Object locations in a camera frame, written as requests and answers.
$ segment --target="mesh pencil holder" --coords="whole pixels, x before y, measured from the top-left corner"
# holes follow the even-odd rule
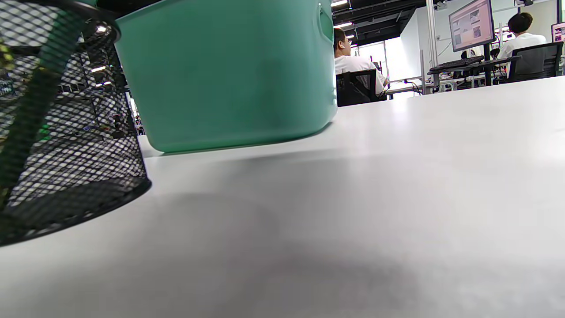
[[[91,220],[150,188],[119,37],[80,2],[0,1],[0,245]]]

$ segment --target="black hair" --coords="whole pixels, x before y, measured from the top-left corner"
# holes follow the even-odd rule
[[[333,51],[337,51],[337,45],[340,41],[345,43],[346,37],[345,32],[342,29],[333,29]]]
[[[508,21],[510,31],[514,33],[526,32],[532,26],[533,17],[527,12],[518,13]]]

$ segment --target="white table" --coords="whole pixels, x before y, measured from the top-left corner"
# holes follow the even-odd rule
[[[142,198],[0,248],[1,317],[562,318],[559,87],[352,106],[308,139],[154,153]]]

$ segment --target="black office chair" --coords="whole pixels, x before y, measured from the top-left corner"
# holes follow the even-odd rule
[[[558,75],[563,42],[548,43],[516,49],[512,56],[522,59],[510,63],[510,74],[505,82],[552,78]]]
[[[376,72],[377,70],[368,70],[337,75],[337,106],[343,107],[386,100],[386,96],[379,97],[375,93]]]

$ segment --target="computer monitor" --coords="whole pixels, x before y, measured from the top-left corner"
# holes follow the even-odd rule
[[[553,36],[553,42],[564,42],[565,41],[565,22],[554,24],[551,26],[551,34]]]
[[[475,0],[449,15],[453,52],[492,43],[493,11],[490,0]]]

